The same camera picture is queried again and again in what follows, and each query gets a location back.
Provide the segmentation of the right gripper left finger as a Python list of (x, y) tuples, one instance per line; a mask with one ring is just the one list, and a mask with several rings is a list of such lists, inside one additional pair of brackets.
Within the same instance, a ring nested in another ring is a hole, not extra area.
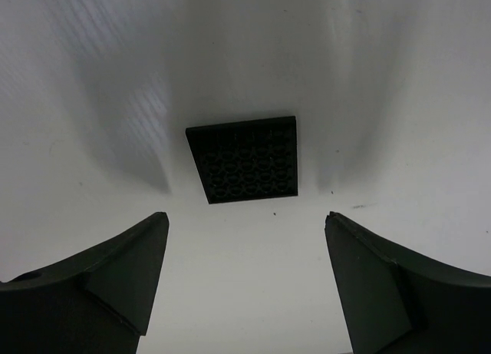
[(123, 233), (1, 284), (3, 353), (135, 353), (169, 232), (157, 212)]

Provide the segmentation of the black square lego tile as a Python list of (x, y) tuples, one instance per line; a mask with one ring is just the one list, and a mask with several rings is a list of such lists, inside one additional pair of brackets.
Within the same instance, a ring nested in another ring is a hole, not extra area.
[(296, 117), (188, 127), (210, 204), (298, 196)]

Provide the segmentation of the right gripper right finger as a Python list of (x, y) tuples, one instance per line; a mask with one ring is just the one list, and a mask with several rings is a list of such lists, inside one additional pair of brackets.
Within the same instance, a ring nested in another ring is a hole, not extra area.
[(488, 353), (490, 278), (391, 242), (341, 213), (325, 237), (354, 353)]

